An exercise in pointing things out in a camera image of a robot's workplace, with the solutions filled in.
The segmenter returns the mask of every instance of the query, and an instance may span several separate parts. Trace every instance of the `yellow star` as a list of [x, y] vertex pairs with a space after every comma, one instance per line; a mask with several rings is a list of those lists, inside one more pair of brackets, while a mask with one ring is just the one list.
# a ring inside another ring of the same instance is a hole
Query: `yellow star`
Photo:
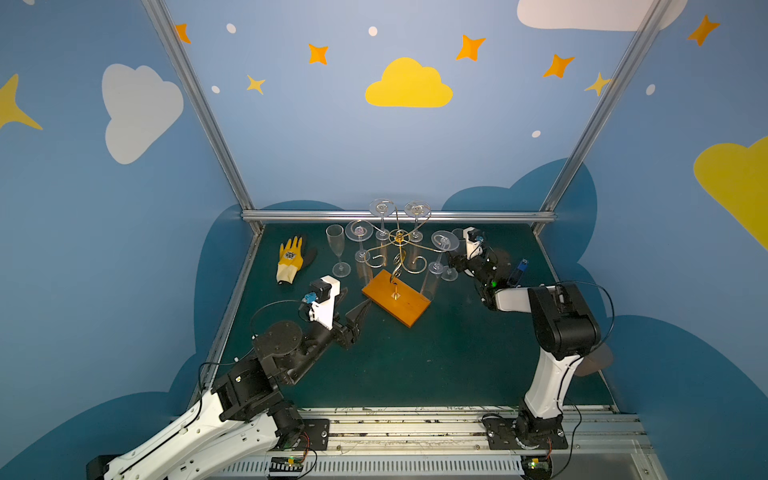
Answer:
[[699, 25], [699, 28], [697, 28], [694, 33], [690, 34], [688, 40], [695, 40], [696, 43], [701, 46], [704, 43], [704, 40], [707, 40], [707, 35], [712, 33], [712, 31], [719, 26], [719, 23], [710, 22], [709, 16], [705, 15], [704, 20], [702, 20], [701, 25]]
[[192, 43], [190, 41], [190, 38], [187, 37], [187, 24], [183, 23], [181, 25], [176, 25], [176, 32], [179, 34], [179, 40], [183, 41], [184, 43]]
[[18, 75], [14, 75], [0, 88], [0, 128], [12, 121], [42, 130], [43, 127], [32, 120], [21, 108], [16, 105], [16, 88], [18, 87]]
[[565, 73], [565, 67], [568, 66], [569, 63], [571, 63], [574, 58], [576, 57], [570, 57], [570, 58], [560, 58], [557, 55], [552, 58], [552, 66], [547, 70], [547, 73], [545, 73], [543, 76], [548, 77], [550, 75], [557, 75], [560, 78], [563, 78], [563, 74]]
[[478, 48], [480, 48], [480, 45], [482, 45], [482, 42], [485, 41], [484, 38], [479, 38], [477, 40], [472, 40], [470, 37], [463, 35], [464, 37], [464, 45], [462, 46], [462, 50], [458, 53], [458, 57], [456, 57], [456, 60], [461, 60], [462, 58], [471, 58], [474, 61], [478, 60]]
[[598, 93], [598, 97], [600, 96], [600, 93], [603, 91], [603, 87], [610, 82], [612, 78], [609, 78], [607, 80], [603, 80], [603, 75], [598, 72], [598, 80], [592, 84], [589, 88], [585, 88], [584, 91], [587, 90], [594, 90]]
[[261, 84], [264, 83], [266, 80], [255, 81], [250, 77], [250, 75], [248, 75], [248, 80], [250, 80], [250, 85], [248, 85], [248, 88], [246, 88], [246, 90], [258, 90], [260, 94], [264, 95], [264, 92], [261, 91]]
[[326, 63], [326, 51], [328, 51], [328, 47], [316, 47], [310, 43], [310, 51], [312, 52], [310, 63], [315, 63], [318, 61], [323, 65], [328, 65]]

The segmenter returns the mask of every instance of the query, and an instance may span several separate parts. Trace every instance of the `aluminum frame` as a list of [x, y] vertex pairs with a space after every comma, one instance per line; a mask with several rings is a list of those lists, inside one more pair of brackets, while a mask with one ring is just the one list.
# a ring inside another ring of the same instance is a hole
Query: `aluminum frame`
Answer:
[[[587, 126], [581, 133], [581, 136], [576, 142], [574, 150], [571, 155], [565, 161], [562, 170], [557, 179], [555, 179], [552, 188], [549, 190], [547, 197], [544, 199], [544, 203], [541, 205], [540, 211], [542, 212], [554, 212], [554, 209], [563, 197], [563, 194], [568, 189], [568, 185], [574, 179], [578, 168], [584, 163], [584, 159], [587, 157], [589, 150], [592, 149], [592, 145], [597, 140], [598, 135], [603, 130], [605, 123], [611, 116], [614, 108], [621, 99], [621, 95], [624, 90], [627, 89], [634, 72], [637, 71], [637, 67], [645, 58], [646, 53], [653, 44], [656, 35], [659, 33], [661, 19], [664, 13], [667, 11], [671, 0], [654, 0], [645, 14], [645, 18], [640, 23], [640, 27], [637, 29], [632, 41], [627, 47], [624, 57], [619, 61], [619, 65], [614, 71], [611, 83], [608, 85], [608, 89], [601, 96], [597, 107], [595, 107], [592, 115], [587, 122]], [[544, 229], [542, 222], [537, 222], [533, 231], [536, 236]]]
[[[285, 221], [285, 222], [338, 222], [352, 220], [380, 221], [367, 210], [245, 210], [243, 220]], [[433, 211], [430, 222], [445, 223], [550, 223], [556, 218], [554, 212], [474, 212], [474, 211]], [[402, 215], [400, 220], [407, 222], [409, 217]], [[395, 222], [394, 215], [384, 218], [385, 222]]]
[[[240, 308], [240, 301], [243, 299], [243, 292], [245, 291], [248, 276], [250, 275], [250, 269], [253, 266], [253, 261], [256, 259], [256, 252], [259, 250], [261, 237], [261, 234], [258, 233], [253, 235], [250, 247], [248, 248], [248, 253], [243, 261], [243, 266], [240, 268], [240, 275], [237, 277], [237, 283], [235, 283], [235, 287], [232, 291], [232, 297], [227, 304], [227, 309], [224, 311], [224, 317], [219, 324], [219, 329], [214, 338], [214, 342], [211, 344], [210, 350], [208, 351], [206, 362], [221, 362], [221, 357], [224, 354], [224, 347], [227, 346], [227, 340], [230, 338], [230, 332], [232, 331], [232, 325], [234, 324], [237, 310]], [[219, 371], [218, 365], [206, 365], [206, 367], [207, 368], [203, 368], [202, 372], [203, 390], [213, 382]], [[200, 399], [199, 394], [200, 393], [196, 388], [190, 398], [189, 405], [187, 406], [188, 408], [191, 408], [192, 405]]]
[[[636, 415], [616, 414], [610, 406], [578, 406], [582, 422], [574, 437], [573, 455], [622, 455], [625, 463], [634, 465], [641, 478], [666, 480], [653, 447], [650, 445], [642, 423]], [[578, 424], [580, 415], [574, 406], [564, 406], [563, 429], [568, 442]], [[402, 466], [395, 471], [378, 469], [373, 472], [361, 466], [371, 459], [376, 461], [430, 462], [468, 461], [493, 462], [515, 460], [520, 455], [542, 455], [541, 450], [491, 450], [485, 437], [482, 416], [500, 414], [515, 417], [517, 409], [507, 406], [457, 406], [457, 407], [369, 407], [369, 408], [319, 408], [303, 409], [304, 419], [322, 418], [330, 420], [328, 449], [318, 452], [319, 465], [322, 463], [343, 464], [333, 468], [321, 468], [316, 476], [424, 476], [447, 475], [444, 468], [410, 469]], [[567, 450], [552, 452], [563, 465]], [[267, 473], [266, 465], [272, 455], [301, 456], [302, 452], [268, 452], [254, 455], [235, 462], [211, 478], [262, 478]], [[470, 468], [459, 474], [480, 476], [507, 475], [497, 468]]]
[[240, 176], [237, 164], [232, 157], [227, 142], [224, 140], [221, 129], [219, 129], [214, 113], [205, 98], [203, 88], [197, 80], [197, 75], [194, 72], [190, 59], [187, 57], [184, 46], [181, 44], [181, 40], [176, 33], [176, 27], [165, 2], [163, 0], [141, 0], [141, 2], [147, 10], [157, 35], [163, 42], [170, 62], [173, 64], [179, 80], [187, 92], [187, 96], [197, 113], [197, 117], [200, 119], [200, 124], [203, 126], [203, 130], [205, 130], [210, 146], [214, 149], [214, 153], [219, 159], [221, 168], [230, 182], [238, 203], [240, 203], [243, 210], [252, 210], [254, 206], [248, 194], [248, 189], [245, 182], [243, 182], [243, 178]]

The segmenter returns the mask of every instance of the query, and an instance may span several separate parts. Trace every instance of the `yellow cloud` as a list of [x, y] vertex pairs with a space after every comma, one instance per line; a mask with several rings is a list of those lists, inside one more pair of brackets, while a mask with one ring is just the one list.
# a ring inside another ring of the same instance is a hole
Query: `yellow cloud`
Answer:
[[366, 90], [366, 100], [376, 107], [436, 108], [448, 104], [453, 90], [432, 67], [413, 58], [398, 58], [384, 70], [382, 80]]
[[717, 144], [696, 159], [694, 175], [768, 249], [768, 137], [751, 147]]

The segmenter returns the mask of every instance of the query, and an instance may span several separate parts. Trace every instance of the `cloud decal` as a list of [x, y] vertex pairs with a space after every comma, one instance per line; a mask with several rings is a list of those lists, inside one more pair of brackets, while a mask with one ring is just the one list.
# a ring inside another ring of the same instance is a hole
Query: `cloud decal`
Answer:
[[176, 84], [163, 81], [142, 65], [107, 67], [101, 79], [104, 106], [112, 120], [107, 149], [119, 164], [136, 161], [181, 116], [184, 97]]
[[413, 58], [398, 58], [389, 64], [381, 81], [366, 90], [366, 100], [376, 107], [437, 108], [451, 98], [453, 90], [442, 83], [440, 73]]
[[768, 137], [749, 148], [738, 144], [707, 148], [696, 159], [694, 175], [768, 249]]
[[[680, 16], [688, 0], [672, 0], [661, 27]], [[518, 18], [533, 28], [636, 31], [653, 0], [520, 0]]]

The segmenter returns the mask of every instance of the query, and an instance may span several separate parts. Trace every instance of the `champagne flute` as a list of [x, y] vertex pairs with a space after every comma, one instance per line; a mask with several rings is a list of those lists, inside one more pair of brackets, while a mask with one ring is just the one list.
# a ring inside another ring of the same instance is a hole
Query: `champagne flute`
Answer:
[[344, 278], [352, 272], [352, 267], [347, 262], [341, 261], [341, 254], [344, 253], [344, 227], [341, 225], [331, 225], [326, 228], [326, 236], [328, 237], [331, 251], [339, 259], [339, 262], [333, 266], [331, 273], [336, 278]]

